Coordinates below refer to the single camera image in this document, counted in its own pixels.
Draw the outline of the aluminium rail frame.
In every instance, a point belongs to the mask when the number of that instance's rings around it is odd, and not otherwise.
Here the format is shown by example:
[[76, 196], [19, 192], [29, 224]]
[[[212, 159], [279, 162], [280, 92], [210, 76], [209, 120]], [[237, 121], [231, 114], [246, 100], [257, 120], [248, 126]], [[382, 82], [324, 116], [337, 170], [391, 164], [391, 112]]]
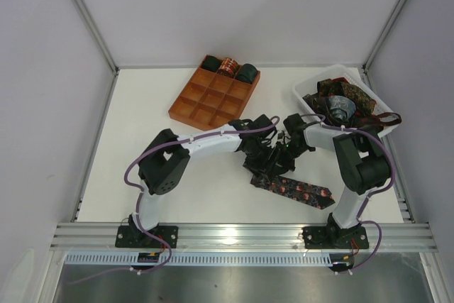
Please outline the aluminium rail frame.
[[345, 250], [310, 249], [305, 224], [174, 224], [170, 248], [130, 246], [116, 223], [61, 223], [50, 249], [71, 265], [275, 266], [330, 268], [355, 254], [355, 261], [379, 253], [435, 253], [428, 224], [368, 224], [362, 235], [368, 246], [354, 243]]

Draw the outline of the pile of dark ties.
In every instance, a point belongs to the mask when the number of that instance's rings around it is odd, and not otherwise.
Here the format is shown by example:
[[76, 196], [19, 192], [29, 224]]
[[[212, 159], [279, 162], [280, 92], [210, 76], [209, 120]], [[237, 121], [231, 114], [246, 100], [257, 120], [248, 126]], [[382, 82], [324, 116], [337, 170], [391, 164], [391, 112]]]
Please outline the pile of dark ties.
[[[359, 86], [349, 83], [344, 77], [321, 80], [317, 82], [316, 88], [316, 93], [306, 94], [302, 99], [314, 113], [324, 116], [324, 122], [329, 126], [346, 128], [375, 126], [382, 131], [385, 127], [396, 126], [402, 122], [401, 116], [395, 112], [376, 114], [377, 101]], [[356, 105], [356, 112], [347, 122], [337, 121], [328, 110], [327, 98], [335, 95], [347, 97]]]

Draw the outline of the orange wooden divided tray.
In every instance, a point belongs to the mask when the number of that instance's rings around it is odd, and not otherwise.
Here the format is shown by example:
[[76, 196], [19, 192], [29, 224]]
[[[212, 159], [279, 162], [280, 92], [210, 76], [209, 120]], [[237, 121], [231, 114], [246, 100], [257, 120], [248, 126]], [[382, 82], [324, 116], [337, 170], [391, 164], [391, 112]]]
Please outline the orange wooden divided tray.
[[247, 84], [200, 65], [168, 110], [170, 118], [202, 131], [239, 119], [260, 81], [260, 71]]

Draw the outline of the dark green rolled tie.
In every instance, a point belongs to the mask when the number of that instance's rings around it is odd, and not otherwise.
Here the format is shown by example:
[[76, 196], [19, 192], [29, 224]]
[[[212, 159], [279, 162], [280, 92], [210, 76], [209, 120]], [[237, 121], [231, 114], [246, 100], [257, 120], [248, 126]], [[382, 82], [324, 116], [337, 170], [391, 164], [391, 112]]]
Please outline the dark green rolled tie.
[[217, 72], [222, 64], [222, 60], [218, 59], [213, 55], [207, 55], [202, 61], [200, 68], [210, 72]]

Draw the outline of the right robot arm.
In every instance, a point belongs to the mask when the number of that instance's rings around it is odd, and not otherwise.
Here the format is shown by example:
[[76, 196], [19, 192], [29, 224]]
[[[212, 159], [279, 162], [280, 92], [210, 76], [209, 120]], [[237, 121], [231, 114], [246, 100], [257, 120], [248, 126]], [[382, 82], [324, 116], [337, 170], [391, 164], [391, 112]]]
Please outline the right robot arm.
[[372, 196], [386, 192], [395, 181], [396, 170], [389, 152], [373, 127], [365, 129], [330, 126], [318, 121], [305, 122], [300, 114], [284, 120], [289, 142], [279, 144], [277, 164], [284, 174], [294, 170], [295, 160], [316, 148], [332, 150], [337, 158], [344, 190], [334, 211], [329, 214], [321, 236], [314, 231], [303, 233], [310, 248], [346, 248], [352, 240], [365, 235], [360, 217]]

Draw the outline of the red patterned rolled tie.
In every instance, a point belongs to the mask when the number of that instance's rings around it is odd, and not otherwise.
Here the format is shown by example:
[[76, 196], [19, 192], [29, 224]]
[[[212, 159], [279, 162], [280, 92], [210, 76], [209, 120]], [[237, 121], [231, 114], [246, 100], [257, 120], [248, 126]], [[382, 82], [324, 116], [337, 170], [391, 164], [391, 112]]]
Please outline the red patterned rolled tie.
[[221, 61], [216, 73], [234, 79], [239, 69], [240, 65], [233, 58], [226, 57]]

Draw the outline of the white plastic basket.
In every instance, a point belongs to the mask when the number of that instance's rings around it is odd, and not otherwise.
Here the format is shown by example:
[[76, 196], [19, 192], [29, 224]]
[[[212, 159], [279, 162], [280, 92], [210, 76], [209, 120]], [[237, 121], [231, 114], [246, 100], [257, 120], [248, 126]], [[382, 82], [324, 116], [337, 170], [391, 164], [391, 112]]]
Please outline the white plastic basket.
[[313, 73], [295, 83], [292, 92], [304, 114], [316, 121], [322, 115], [328, 126], [372, 126], [383, 137], [402, 122], [398, 113], [344, 65], [331, 65]]

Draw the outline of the grey blue paisley tie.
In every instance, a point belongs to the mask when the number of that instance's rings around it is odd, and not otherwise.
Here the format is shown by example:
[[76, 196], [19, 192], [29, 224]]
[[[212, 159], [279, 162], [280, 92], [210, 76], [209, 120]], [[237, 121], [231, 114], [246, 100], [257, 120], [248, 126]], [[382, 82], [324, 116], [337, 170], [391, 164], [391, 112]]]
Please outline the grey blue paisley tie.
[[347, 97], [331, 96], [327, 98], [328, 110], [337, 121], [347, 122], [356, 112], [355, 103]]

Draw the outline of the navy floral tie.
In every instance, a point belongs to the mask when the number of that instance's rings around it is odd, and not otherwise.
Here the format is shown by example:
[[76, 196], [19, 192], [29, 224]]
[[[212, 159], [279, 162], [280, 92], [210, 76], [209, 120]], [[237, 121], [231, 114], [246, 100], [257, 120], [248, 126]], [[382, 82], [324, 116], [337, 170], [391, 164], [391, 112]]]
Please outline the navy floral tie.
[[288, 177], [277, 176], [273, 178], [271, 184], [252, 185], [320, 210], [336, 203], [330, 189]]

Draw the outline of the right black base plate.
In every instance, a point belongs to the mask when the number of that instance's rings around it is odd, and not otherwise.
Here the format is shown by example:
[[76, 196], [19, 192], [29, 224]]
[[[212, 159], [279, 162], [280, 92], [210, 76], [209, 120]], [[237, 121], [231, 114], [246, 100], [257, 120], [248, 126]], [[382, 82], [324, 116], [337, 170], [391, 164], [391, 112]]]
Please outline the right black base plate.
[[307, 249], [341, 249], [370, 247], [366, 230], [361, 225], [348, 229], [335, 226], [307, 226], [302, 229], [302, 238]]

